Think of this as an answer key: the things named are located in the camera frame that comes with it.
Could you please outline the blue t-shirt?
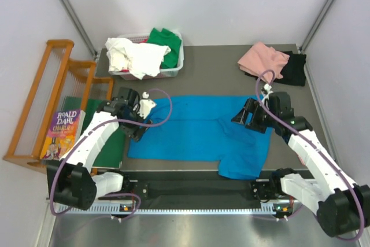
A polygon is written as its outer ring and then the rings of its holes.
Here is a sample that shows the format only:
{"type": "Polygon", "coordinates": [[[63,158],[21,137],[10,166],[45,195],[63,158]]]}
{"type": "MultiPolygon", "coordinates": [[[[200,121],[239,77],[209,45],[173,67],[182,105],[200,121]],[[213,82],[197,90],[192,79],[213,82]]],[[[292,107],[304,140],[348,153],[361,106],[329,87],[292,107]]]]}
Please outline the blue t-shirt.
{"type": "Polygon", "coordinates": [[[177,96],[156,99],[149,128],[131,142],[128,157],[138,159],[219,162],[219,175],[231,179],[259,177],[268,157],[272,129],[262,134],[231,119],[245,96],[177,96]]]}

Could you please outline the white t-shirt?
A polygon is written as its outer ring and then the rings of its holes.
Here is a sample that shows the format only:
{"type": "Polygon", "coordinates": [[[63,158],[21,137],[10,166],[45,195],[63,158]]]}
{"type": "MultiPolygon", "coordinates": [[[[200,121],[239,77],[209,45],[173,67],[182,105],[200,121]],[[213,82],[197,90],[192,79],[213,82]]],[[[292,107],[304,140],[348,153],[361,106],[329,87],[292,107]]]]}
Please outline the white t-shirt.
{"type": "Polygon", "coordinates": [[[170,52],[168,46],[133,43],[126,38],[108,38],[105,46],[109,70],[121,72],[127,68],[138,79],[146,75],[156,77],[160,73],[164,55],[170,52]]]}

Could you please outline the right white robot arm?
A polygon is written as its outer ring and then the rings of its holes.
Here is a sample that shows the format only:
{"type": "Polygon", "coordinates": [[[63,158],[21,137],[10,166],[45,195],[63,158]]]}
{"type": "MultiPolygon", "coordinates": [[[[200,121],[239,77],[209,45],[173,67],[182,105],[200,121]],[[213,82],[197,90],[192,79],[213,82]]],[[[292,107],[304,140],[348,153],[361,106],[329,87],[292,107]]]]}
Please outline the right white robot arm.
{"type": "Polygon", "coordinates": [[[315,179],[311,183],[291,168],[279,169],[270,177],[271,194],[297,199],[330,237],[362,233],[369,227],[369,186],[358,185],[341,170],[309,122],[295,116],[288,93],[264,89],[262,94],[262,99],[248,98],[232,122],[260,133],[273,128],[315,179]]]}

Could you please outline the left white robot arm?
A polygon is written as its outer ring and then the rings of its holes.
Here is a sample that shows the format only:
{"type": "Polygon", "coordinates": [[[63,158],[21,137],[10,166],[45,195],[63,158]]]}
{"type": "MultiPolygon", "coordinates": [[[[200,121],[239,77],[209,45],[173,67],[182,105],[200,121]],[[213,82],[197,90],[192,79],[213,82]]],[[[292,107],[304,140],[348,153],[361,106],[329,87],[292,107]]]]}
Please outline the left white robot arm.
{"type": "Polygon", "coordinates": [[[123,130],[127,137],[140,140],[151,125],[148,116],[155,107],[149,93],[126,88],[111,100],[102,101],[74,146],[59,160],[47,162],[50,201],[86,211],[97,198],[107,194],[128,197],[131,185],[123,174],[104,172],[92,176],[91,170],[115,131],[123,130]]]}

